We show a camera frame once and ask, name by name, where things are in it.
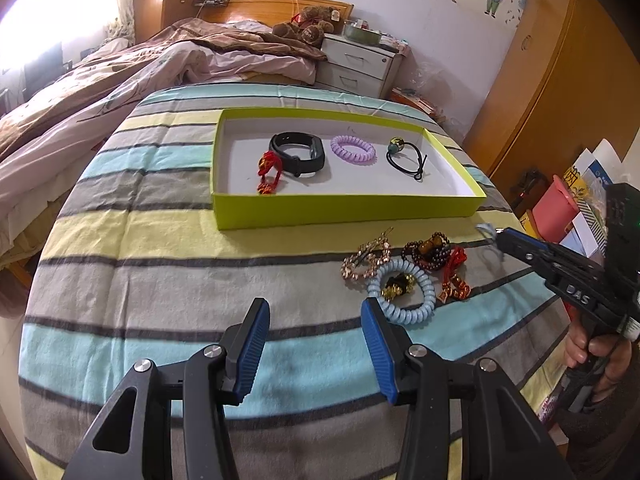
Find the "green bowl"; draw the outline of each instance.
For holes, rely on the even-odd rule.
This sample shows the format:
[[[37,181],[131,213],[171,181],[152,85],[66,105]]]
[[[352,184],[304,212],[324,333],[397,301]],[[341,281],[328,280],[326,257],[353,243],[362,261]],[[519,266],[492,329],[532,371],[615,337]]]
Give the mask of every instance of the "green bowl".
[[[350,41],[361,43],[369,46],[378,46],[380,44],[381,34],[367,30],[366,28],[354,27],[354,22],[345,22],[342,35]]]

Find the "metal screw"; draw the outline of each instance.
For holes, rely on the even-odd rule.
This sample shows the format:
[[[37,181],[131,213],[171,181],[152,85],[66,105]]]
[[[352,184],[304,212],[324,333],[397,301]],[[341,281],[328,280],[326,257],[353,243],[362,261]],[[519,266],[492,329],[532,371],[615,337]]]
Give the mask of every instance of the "metal screw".
[[[146,372],[151,368],[151,361],[149,359],[138,359],[133,365],[133,369],[137,372]]]
[[[497,367],[493,359],[484,358],[480,361],[480,369],[484,372],[495,372]]]
[[[424,357],[427,355],[427,349],[423,345],[411,345],[409,346],[409,355],[411,357]]]
[[[204,355],[210,359],[218,357],[220,354],[222,354],[222,346],[220,345],[211,345],[204,349]]]

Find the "human hand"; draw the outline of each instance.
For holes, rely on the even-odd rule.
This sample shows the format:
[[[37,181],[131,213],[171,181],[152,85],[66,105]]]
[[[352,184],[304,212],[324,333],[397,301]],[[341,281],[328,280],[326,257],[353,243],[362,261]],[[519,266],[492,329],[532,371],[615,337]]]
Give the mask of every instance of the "human hand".
[[[596,357],[605,357],[611,352],[618,338],[619,336],[616,334],[594,337],[589,341],[588,351]],[[564,362],[569,368],[575,368],[578,363],[582,364],[587,360],[587,333],[579,316],[576,316],[571,322],[569,333],[564,341]],[[623,339],[611,354],[604,374],[593,387],[592,402],[600,402],[616,389],[616,385],[622,380],[626,369],[629,368],[630,362],[631,341]]]

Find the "pink container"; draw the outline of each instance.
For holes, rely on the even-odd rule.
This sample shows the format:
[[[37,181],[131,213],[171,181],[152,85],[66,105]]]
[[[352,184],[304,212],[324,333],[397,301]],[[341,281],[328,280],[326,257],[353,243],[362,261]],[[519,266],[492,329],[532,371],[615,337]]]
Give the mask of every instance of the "pink container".
[[[565,229],[580,209],[574,197],[564,186],[564,181],[554,175],[551,187],[546,190],[533,208],[533,219],[540,235],[547,241],[559,243],[566,234]]]

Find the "drawer handle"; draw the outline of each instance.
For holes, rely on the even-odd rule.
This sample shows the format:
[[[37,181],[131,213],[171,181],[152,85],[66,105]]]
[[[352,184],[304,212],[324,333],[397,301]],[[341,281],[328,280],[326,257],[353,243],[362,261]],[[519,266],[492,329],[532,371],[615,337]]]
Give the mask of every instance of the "drawer handle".
[[[347,54],[346,52],[344,53],[344,55],[347,56],[347,57],[353,57],[353,59],[359,59],[359,60],[364,62],[364,58],[363,57],[354,56],[353,54]]]
[[[340,80],[344,83],[345,81],[351,81],[352,83],[355,83],[356,86],[358,86],[358,80],[357,79],[351,79],[349,77],[345,77],[343,75],[340,76]]]

